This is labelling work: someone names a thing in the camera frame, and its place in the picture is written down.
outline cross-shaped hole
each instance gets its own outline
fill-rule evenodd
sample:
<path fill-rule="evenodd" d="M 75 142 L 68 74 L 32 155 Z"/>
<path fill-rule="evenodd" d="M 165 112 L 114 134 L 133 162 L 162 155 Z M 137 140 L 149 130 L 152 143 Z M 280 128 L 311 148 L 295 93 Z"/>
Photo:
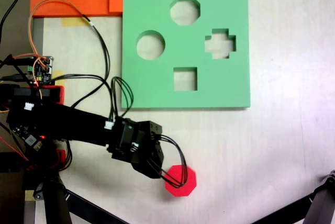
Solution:
<path fill-rule="evenodd" d="M 236 51 L 236 36 L 229 35 L 228 29 L 213 29 L 211 36 L 205 37 L 205 52 L 212 53 L 212 59 L 229 58 Z"/>

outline white table surface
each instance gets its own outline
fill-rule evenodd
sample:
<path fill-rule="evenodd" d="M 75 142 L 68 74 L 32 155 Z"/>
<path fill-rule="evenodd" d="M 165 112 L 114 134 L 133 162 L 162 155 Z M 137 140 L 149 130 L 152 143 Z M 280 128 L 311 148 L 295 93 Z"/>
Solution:
<path fill-rule="evenodd" d="M 109 49 L 111 75 L 120 75 L 121 18 L 92 21 Z M 66 187 L 131 224 L 252 223 L 312 192 L 335 169 L 335 0 L 249 0 L 249 24 L 250 108 L 129 113 L 161 124 L 179 143 L 197 172 L 188 197 L 174 198 L 162 180 L 76 141 L 72 165 L 61 173 Z M 45 19 L 43 54 L 64 73 L 104 73 L 89 27 Z M 65 104 L 96 85 L 66 81 Z M 109 107 L 103 88 L 78 108 L 107 116 Z M 162 147 L 164 168 L 180 162 L 172 146 Z M 42 201 L 36 223 L 45 223 Z"/>

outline red octagon block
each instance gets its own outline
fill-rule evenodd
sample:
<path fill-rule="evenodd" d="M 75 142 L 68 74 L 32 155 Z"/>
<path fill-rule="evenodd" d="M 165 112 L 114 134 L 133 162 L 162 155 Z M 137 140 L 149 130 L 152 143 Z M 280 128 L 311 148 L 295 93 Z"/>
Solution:
<path fill-rule="evenodd" d="M 173 165 L 167 173 L 169 173 L 176 180 L 180 181 L 182 177 L 182 165 Z M 171 180 L 171 178 L 166 174 L 164 177 Z M 165 189 L 168 190 L 175 197 L 183 197 L 190 195 L 190 193 L 196 186 L 197 186 L 197 179 L 195 171 L 189 166 L 187 166 L 187 182 L 181 188 L 174 188 L 165 181 Z"/>

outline green shape sorter board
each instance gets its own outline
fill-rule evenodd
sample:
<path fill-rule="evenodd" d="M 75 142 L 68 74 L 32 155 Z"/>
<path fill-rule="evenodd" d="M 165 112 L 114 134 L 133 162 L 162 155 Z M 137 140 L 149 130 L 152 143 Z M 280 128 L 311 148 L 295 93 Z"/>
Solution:
<path fill-rule="evenodd" d="M 124 0 L 122 78 L 133 90 L 133 107 L 250 107 L 248 0 L 192 0 L 200 16 L 188 26 L 170 16 L 176 1 Z M 165 40 L 163 53 L 154 60 L 137 53 L 148 31 Z M 215 31 L 235 39 L 229 58 L 213 59 L 205 52 L 205 39 Z M 183 69 L 196 70 L 196 90 L 175 91 L 174 71 Z"/>

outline gray floor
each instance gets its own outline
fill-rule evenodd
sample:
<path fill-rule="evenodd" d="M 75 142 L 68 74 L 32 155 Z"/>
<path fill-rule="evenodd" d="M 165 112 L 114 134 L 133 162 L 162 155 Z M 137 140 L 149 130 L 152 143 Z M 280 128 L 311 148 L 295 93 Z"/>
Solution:
<path fill-rule="evenodd" d="M 31 52 L 27 25 L 29 17 L 29 1 L 19 0 L 12 12 L 7 17 L 0 44 L 0 59 L 5 59 L 9 54 Z M 0 19 L 7 11 L 13 0 L 0 0 Z M 3 67 L 0 75 L 15 73 L 13 67 Z M 5 122 L 6 114 L 0 114 L 0 121 Z M 14 145 L 9 134 L 0 128 L 0 136 Z M 0 152 L 9 152 L 10 148 L 0 143 Z M 22 173 L 0 173 L 0 216 L 1 223 L 23 223 L 25 193 L 21 190 Z"/>

